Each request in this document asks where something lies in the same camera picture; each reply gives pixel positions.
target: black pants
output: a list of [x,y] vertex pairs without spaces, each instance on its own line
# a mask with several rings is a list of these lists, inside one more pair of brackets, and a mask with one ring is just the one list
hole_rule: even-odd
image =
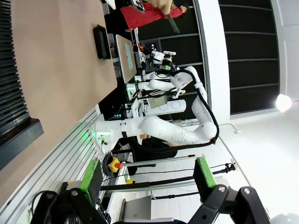
[[110,14],[106,14],[104,17],[108,34],[118,34],[123,37],[130,36],[130,34],[126,32],[128,25],[125,17],[119,9],[113,10]]

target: lamp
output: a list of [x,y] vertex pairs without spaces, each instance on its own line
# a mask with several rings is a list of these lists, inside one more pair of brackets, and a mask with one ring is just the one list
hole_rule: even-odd
[[276,99],[276,107],[279,109],[280,112],[284,113],[292,106],[292,100],[290,97],[279,94]]

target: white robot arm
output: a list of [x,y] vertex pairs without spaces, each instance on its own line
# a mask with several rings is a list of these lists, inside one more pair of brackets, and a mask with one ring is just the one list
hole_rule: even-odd
[[[196,70],[192,66],[187,67],[185,70],[193,74],[196,80],[194,86],[199,89],[202,98],[207,101],[206,91]],[[192,81],[191,75],[184,72],[185,70],[176,72],[177,74],[171,77],[171,83],[175,87],[184,88]],[[218,129],[215,122],[213,122],[210,112],[199,96],[196,97],[192,104],[192,111],[200,123],[193,132],[162,120],[157,116],[116,121],[98,120],[96,123],[96,141],[101,145],[103,152],[113,149],[120,138],[137,136],[144,133],[177,146],[209,142],[216,136]]]

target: person in red shirt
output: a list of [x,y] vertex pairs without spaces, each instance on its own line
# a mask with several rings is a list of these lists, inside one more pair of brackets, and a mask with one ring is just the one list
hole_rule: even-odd
[[[161,18],[167,19],[162,10],[153,7],[150,3],[144,3],[144,14],[138,12],[133,6],[123,7],[105,15],[107,33],[122,34],[130,32],[137,27],[144,26]],[[186,13],[187,7],[171,5],[170,15],[175,18]]]

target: bolt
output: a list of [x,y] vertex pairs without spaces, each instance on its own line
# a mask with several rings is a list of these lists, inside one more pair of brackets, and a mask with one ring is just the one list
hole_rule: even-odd
[[47,194],[47,198],[48,198],[48,199],[51,199],[52,197],[53,197],[52,194]]
[[78,192],[74,190],[74,191],[71,192],[71,195],[73,195],[73,196],[77,196],[77,195],[78,195]]
[[245,189],[244,189],[244,192],[245,192],[246,194],[249,194],[249,193],[250,193],[250,190],[249,190],[248,188],[245,188]]
[[218,190],[223,192],[223,191],[225,191],[225,187],[219,187]]

